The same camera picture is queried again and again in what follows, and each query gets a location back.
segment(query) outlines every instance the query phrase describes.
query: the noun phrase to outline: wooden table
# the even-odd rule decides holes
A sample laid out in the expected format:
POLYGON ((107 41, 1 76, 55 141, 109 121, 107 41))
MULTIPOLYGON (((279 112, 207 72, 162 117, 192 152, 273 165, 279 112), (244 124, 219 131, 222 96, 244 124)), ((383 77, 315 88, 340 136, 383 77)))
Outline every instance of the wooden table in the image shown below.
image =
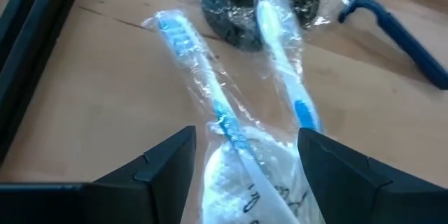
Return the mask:
MULTIPOLYGON (((448 67, 448 0, 378 0, 448 67)), ((177 0, 76 0, 3 167, 2 181, 93 181, 186 125, 198 133, 184 223, 197 217, 204 118, 159 36, 139 23, 177 0)), ((186 7, 262 121, 285 125, 272 82, 186 7)), ((383 162, 448 187, 448 94, 437 90, 357 10, 315 36, 304 79, 327 132, 383 162)))

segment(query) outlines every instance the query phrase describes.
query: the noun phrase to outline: black round object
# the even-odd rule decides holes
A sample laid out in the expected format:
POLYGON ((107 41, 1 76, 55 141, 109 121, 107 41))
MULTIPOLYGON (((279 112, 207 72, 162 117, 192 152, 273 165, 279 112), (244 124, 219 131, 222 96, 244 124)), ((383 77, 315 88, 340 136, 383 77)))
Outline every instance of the black round object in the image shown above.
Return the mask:
MULTIPOLYGON (((306 28, 317 16, 320 0, 293 0, 297 17, 306 28)), ((246 51, 262 49, 253 0, 202 0, 204 16, 213 31, 246 51)))

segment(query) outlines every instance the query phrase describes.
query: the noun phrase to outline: wooden surface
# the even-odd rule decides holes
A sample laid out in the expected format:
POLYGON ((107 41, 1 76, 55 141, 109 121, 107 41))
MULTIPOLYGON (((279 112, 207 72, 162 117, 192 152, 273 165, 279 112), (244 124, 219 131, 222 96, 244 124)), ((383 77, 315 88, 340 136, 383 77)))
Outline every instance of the wooden surface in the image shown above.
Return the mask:
MULTIPOLYGON (((448 0, 378 0, 448 67, 448 0)), ((93 181, 185 125, 196 125, 197 174, 183 223, 197 217, 204 119, 159 36, 139 23, 177 0, 76 0, 16 139, 2 181, 93 181)), ((272 82, 186 7, 256 116, 284 125, 272 82)), ((429 84, 357 10, 315 34, 304 78, 327 132, 383 162, 448 187, 448 94, 429 84)))

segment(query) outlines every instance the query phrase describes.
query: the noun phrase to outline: toothbrush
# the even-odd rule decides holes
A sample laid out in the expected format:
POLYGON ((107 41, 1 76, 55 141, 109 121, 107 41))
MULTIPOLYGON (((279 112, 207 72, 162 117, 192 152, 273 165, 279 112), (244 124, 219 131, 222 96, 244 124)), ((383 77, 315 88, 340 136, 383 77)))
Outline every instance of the toothbrush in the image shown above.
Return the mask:
POLYGON ((273 56, 272 66, 286 86, 289 104, 301 127, 322 132, 321 121, 312 98, 284 50, 285 43, 302 40, 297 18, 288 0, 258 0, 256 14, 265 46, 273 56))
POLYGON ((287 203, 281 198, 263 172, 248 139, 239 124, 235 112, 227 100, 210 65, 210 49, 204 39, 195 30, 185 15, 179 10, 158 13, 157 29, 167 46, 173 52, 176 61, 184 67, 194 66, 200 69, 206 86, 208 98, 218 118, 224 135, 239 155, 243 166, 250 176, 255 189, 260 195, 260 203, 273 214, 269 217, 273 223, 299 223, 287 203))

